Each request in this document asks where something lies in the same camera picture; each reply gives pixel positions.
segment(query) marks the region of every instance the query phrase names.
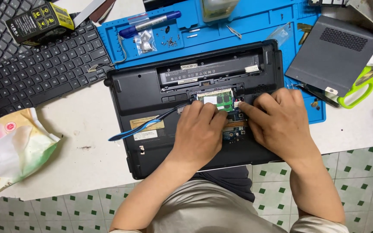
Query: white table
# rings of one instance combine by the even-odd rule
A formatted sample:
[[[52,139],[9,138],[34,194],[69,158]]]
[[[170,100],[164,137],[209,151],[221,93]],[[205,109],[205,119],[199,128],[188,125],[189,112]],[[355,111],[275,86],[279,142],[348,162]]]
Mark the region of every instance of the white table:
[[[91,0],[60,0],[69,13]],[[116,1],[107,21],[144,12],[142,0]],[[373,92],[353,109],[327,106],[327,120],[310,126],[321,153],[373,146]],[[0,193],[22,200],[58,196],[133,183],[121,141],[107,139],[119,132],[110,92],[96,83],[38,109],[48,132],[63,138],[49,161],[31,177]]]

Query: person's left hand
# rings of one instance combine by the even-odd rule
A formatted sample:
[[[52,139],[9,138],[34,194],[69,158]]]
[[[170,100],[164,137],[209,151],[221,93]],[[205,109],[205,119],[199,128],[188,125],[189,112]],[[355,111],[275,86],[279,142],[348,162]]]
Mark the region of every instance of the person's left hand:
[[[182,112],[174,147],[165,160],[198,171],[221,150],[222,129],[227,122],[227,112],[218,111],[212,103],[194,101]]]

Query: person's lap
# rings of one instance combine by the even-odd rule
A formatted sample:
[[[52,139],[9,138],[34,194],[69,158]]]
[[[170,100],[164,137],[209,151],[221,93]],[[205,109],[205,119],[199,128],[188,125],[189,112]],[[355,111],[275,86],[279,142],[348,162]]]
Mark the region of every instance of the person's lap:
[[[207,172],[197,172],[191,178],[211,181],[250,202],[254,202],[255,196],[251,192],[252,181],[248,178],[246,166],[229,167]]]

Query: bottle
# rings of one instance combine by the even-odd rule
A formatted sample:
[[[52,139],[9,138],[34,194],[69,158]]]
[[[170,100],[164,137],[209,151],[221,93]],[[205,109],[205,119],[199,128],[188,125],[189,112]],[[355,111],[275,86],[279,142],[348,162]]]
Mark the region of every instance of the bottle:
[[[211,22],[228,18],[240,0],[201,0],[202,19]]]

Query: gray panel cover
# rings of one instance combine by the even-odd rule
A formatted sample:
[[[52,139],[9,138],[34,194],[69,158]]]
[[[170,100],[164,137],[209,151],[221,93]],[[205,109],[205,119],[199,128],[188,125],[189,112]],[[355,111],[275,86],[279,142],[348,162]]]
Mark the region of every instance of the gray panel cover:
[[[322,15],[286,75],[344,97],[372,55],[372,33]]]

